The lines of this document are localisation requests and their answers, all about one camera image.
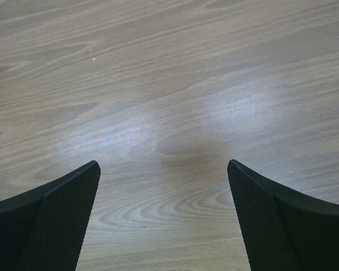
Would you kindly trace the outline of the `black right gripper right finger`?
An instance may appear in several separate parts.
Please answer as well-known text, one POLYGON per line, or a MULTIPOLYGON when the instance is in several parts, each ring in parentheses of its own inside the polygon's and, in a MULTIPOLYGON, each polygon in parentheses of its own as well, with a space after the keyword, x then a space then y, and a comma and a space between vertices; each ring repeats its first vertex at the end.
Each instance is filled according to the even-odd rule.
POLYGON ((339 270, 339 204, 300 193, 234 159, 227 171, 251 270, 339 270))

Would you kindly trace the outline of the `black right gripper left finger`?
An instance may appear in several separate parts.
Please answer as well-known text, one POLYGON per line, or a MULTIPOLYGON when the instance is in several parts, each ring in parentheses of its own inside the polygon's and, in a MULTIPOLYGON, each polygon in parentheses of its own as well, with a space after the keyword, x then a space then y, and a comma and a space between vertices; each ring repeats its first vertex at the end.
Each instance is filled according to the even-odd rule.
POLYGON ((90 161, 0 201, 0 270, 75 270, 100 175, 90 161))

